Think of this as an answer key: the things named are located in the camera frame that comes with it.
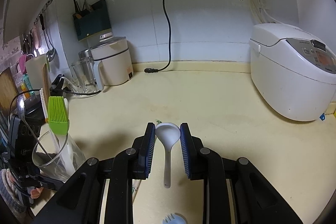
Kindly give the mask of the left hand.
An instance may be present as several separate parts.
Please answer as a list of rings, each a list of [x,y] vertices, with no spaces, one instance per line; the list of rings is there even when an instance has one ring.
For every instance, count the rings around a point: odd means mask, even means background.
[[[37,199],[41,196],[42,192],[43,192],[44,188],[41,186],[40,188],[32,188],[30,190],[30,197],[32,199]]]

